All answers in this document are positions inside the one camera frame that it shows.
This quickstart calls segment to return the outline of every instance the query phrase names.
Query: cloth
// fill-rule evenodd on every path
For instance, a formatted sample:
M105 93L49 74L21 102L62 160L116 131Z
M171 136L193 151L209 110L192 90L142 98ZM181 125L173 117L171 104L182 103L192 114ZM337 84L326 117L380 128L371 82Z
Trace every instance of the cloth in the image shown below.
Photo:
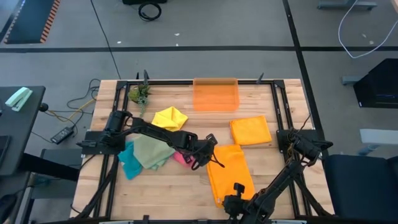
M215 162L206 165L216 206L222 208L225 196L236 195L235 183L245 186L242 198L250 200L255 190L241 146L216 146L214 153L219 162L225 166L222 168Z
M119 160L122 163L124 174L128 180L135 178L142 171L142 166L134 157L134 143L131 141L126 142L126 148L120 152Z
M156 112L152 124L169 131L178 131L187 121L188 117L174 106Z
M235 119L229 124L235 144L244 146L272 141L265 116Z
M145 169L157 170L175 153L165 142L141 135L134 140L134 156Z
M173 154L173 159L175 159L177 162L181 163L182 165L184 165L186 167L191 167L192 164L193 164L193 157L192 156L191 156L191 162L190 163L186 163L184 157L179 152L175 152Z

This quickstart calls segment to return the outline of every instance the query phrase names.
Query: teal cloth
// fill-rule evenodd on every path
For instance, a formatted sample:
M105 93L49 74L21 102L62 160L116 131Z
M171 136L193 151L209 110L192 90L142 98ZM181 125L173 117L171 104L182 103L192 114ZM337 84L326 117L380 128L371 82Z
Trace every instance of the teal cloth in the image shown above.
M126 142L126 148L120 152L119 160L122 162L124 174L128 180L135 178L142 171L142 166L134 157L134 143L131 141Z
M141 135L134 140L134 156L145 169L157 170L175 153L165 142Z

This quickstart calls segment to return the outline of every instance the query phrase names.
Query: pink cloth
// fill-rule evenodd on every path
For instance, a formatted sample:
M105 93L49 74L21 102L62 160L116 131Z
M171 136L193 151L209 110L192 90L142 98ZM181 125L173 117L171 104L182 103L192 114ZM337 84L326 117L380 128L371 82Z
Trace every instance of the pink cloth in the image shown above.
M187 163L185 162L184 157L183 157L182 154L179 153L179 152L175 152L175 153L173 154L173 159L175 159L177 162L181 163L182 165L184 165L184 166L186 166L186 167L191 167L191 166L192 166L192 163L193 163L193 157L192 157L192 156L191 156L191 160L192 160L192 161L191 161L189 164L187 164Z

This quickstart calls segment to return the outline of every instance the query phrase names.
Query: floor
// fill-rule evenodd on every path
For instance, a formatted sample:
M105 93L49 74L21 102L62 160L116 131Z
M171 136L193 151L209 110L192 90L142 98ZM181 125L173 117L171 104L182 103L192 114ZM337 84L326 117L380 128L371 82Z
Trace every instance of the floor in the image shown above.
M17 2L0 2L0 27ZM359 128L398 127L395 110L359 108L352 87L340 84L342 76L364 76L385 58L396 58L398 29L385 43L388 47L351 59L336 48L340 46L338 25L346 11L318 10L317 0L169 0L162 5L161 18L154 22L140 20L137 6L126 6L121 0L93 2L123 79L134 79L143 69L151 78L163 79L257 78L262 72L264 78L301 78L308 100L315 100L325 138L335 143L330 154L355 154L363 147ZM341 33L347 46L368 50L380 43L395 23L397 14L391 2L376 2L379 6L371 12L353 11L346 18ZM286 3L298 39L292 38ZM60 53L64 48L70 52ZM47 89L44 102L50 109L66 110L67 101L83 96L92 78L118 78L106 48L90 0L63 0L46 43L0 44L1 85L43 85ZM34 49L34 53L17 53L20 49ZM26 150L39 155L43 148L74 148L90 121L85 115L78 123L77 136L59 146L32 135ZM64 127L65 123L40 113L34 131L48 139ZM393 147L384 147L371 155L397 154ZM71 202L37 201L31 218L38 222L67 219Z

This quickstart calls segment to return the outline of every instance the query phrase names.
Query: white cable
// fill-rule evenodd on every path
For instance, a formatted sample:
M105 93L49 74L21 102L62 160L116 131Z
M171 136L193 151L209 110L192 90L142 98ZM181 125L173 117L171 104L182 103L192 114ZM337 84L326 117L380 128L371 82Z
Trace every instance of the white cable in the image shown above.
M346 18L346 16L348 15L348 13L354 8L354 6L355 6L355 4L356 4L357 2L358 2L358 0L356 0L356 1L354 2L354 4L351 6L350 9L348 9L347 13L346 13L346 14L343 16L343 18L341 19L340 25L338 26L338 41L340 42L341 46L343 46L343 48L346 50L347 54L348 54L351 58L353 58L353 59L360 58L360 57L362 57L362 56L368 55L368 54L374 52L375 50L377 50L379 47L381 47L381 46L386 42L386 40L390 37L392 31L396 28L396 25L398 24L398 20L397 20L396 23L392 26L390 32L387 34L387 37L383 40L383 42L381 42L381 44L378 45L377 47L375 47L373 50L371 50L371 51L369 51L369 52L366 52L365 54L361 54L361 55L358 55L358 56L352 56L352 55L350 54L350 52L347 50L347 48L344 46L344 44L342 43L342 41L341 41L340 30L341 30L341 25L343 24L344 19Z

